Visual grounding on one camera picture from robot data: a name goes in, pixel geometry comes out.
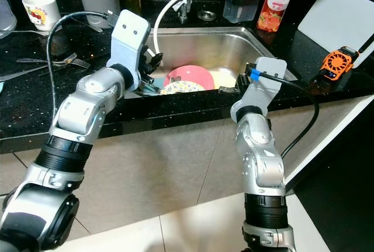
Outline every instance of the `white cable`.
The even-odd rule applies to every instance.
[[[166,11],[168,11],[168,9],[173,4],[175,4],[177,1],[178,0],[169,1],[168,4],[164,6],[164,8],[160,12],[160,14],[157,16],[157,19],[156,19],[156,22],[155,22],[154,28],[153,28],[153,43],[154,43],[154,48],[155,48],[156,54],[160,53],[160,48],[158,47],[158,42],[157,42],[157,32],[158,32],[158,27],[160,25],[160,21],[161,21],[162,17],[165,15]]]

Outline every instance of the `white mug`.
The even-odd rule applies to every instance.
[[[42,31],[49,31],[61,18],[56,0],[22,0],[30,21]]]

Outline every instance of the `faucet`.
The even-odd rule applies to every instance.
[[[176,9],[176,11],[178,11],[178,18],[182,24],[184,24],[187,21],[187,13],[189,13],[191,9],[191,3],[192,0],[180,0],[176,4],[181,4],[180,7]]]

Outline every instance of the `black cable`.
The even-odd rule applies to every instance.
[[[14,195],[14,193],[17,191],[18,187],[17,188],[14,188],[13,190],[11,190],[7,195],[6,197],[4,198],[4,200],[2,201],[2,211],[4,212],[7,205],[8,205],[8,201],[10,200],[10,198]]]
[[[51,79],[51,88],[52,88],[52,101],[53,101],[53,112],[52,112],[52,119],[56,115],[57,107],[56,107],[56,90],[54,87],[54,77],[53,77],[53,67],[52,67],[52,60],[51,60],[51,48],[52,48],[52,38],[56,30],[66,21],[73,17],[77,16],[86,16],[86,15],[92,15],[92,16],[99,16],[101,18],[107,19],[108,15],[105,13],[100,12],[94,12],[94,11],[79,11],[79,12],[73,12],[71,14],[67,14],[64,17],[60,18],[59,21],[52,27],[50,30],[48,39],[47,39],[47,62],[48,62],[48,70],[49,70],[49,76]]]
[[[293,148],[294,145],[296,145],[300,139],[309,131],[309,129],[314,125],[314,123],[316,122],[317,120],[317,117],[318,117],[318,114],[320,112],[320,106],[318,105],[318,102],[317,100],[315,99],[315,97],[309,93],[308,90],[306,90],[305,88],[301,87],[300,85],[298,84],[295,84],[294,82],[291,82],[291,81],[287,81],[287,80],[284,80],[283,78],[277,78],[277,77],[273,77],[272,75],[268,75],[266,73],[260,73],[259,74],[261,77],[264,77],[264,78],[268,78],[269,80],[272,80],[272,81],[277,81],[277,82],[281,82],[283,84],[286,84],[286,85],[289,85],[291,87],[294,87],[294,88],[297,88],[299,90],[302,91],[302,93],[304,93],[313,103],[314,105],[314,115],[312,117],[312,119],[310,120],[309,124],[304,128],[304,130],[294,139],[294,141],[291,142],[290,145],[288,145],[288,147],[283,151],[283,153],[281,154],[282,158],[284,158],[287,153]]]

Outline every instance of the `dish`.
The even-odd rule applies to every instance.
[[[178,77],[181,78],[181,81],[192,81],[195,84],[199,84],[204,90],[214,89],[213,77],[209,71],[203,67],[186,65],[172,70],[165,78],[164,87],[170,84],[171,78],[175,80]]]
[[[192,81],[174,81],[166,85],[160,92],[162,95],[184,93],[184,92],[194,92],[194,91],[204,91],[205,89]]]
[[[220,87],[235,87],[236,78],[225,71],[211,71],[210,74],[214,80],[214,86],[216,89]]]

